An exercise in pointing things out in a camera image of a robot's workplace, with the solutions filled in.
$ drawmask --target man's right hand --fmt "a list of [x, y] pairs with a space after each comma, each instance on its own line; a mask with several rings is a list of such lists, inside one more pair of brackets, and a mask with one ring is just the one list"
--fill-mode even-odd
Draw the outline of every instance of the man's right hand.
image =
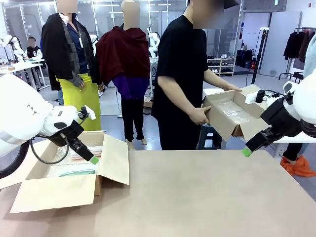
[[196, 125], [209, 124], [209, 121], [205, 115], [205, 112], [210, 110], [212, 106], [207, 106], [204, 108], [194, 108], [190, 113], [188, 113], [190, 119]]

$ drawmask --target purple garment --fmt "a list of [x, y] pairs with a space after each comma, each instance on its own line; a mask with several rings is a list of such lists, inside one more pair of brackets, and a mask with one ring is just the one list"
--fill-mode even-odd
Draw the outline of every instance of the purple garment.
[[115, 87], [118, 89], [123, 99], [140, 99], [144, 97], [148, 89], [148, 78], [127, 78], [124, 75], [117, 76], [113, 79]]

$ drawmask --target man in black t-shirt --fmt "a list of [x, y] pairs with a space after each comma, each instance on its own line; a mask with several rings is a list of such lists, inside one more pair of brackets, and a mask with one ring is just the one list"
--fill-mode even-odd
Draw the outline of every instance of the man in black t-shirt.
[[196, 149], [201, 125], [209, 123], [204, 112], [210, 107], [201, 108], [204, 81], [224, 90], [240, 90], [208, 69], [206, 33], [198, 27], [220, 7], [236, 5], [234, 0], [191, 0], [184, 14], [164, 31], [152, 111], [163, 150]]

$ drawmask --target black coat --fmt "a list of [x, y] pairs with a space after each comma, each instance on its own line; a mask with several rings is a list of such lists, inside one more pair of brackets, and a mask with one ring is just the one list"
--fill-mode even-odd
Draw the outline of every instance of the black coat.
[[284, 51], [284, 56], [286, 60], [288, 60], [288, 58], [298, 58], [304, 36], [304, 32], [293, 32], [292, 34], [290, 34]]
[[[91, 38], [87, 29], [79, 24], [89, 39], [89, 46], [93, 52]], [[67, 41], [64, 32], [63, 20], [59, 13], [52, 14], [48, 17], [46, 24], [42, 29], [43, 55], [48, 65], [49, 80], [52, 90], [60, 90], [60, 84], [56, 80], [72, 79], [72, 69], [67, 52]], [[99, 66], [96, 58], [91, 59], [92, 65], [89, 65], [93, 83], [100, 83]]]

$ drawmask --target black pants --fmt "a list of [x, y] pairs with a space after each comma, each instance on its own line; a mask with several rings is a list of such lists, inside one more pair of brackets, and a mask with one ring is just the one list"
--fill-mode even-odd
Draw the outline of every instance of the black pants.
[[132, 142], [134, 139], [134, 124], [137, 132], [137, 140], [144, 139], [144, 98], [137, 100], [121, 100], [122, 116], [124, 121], [125, 139]]
[[163, 150], [196, 150], [201, 126], [184, 119], [159, 120], [160, 145]]
[[296, 161], [297, 155], [302, 149], [303, 143], [290, 143], [283, 156], [289, 160]]

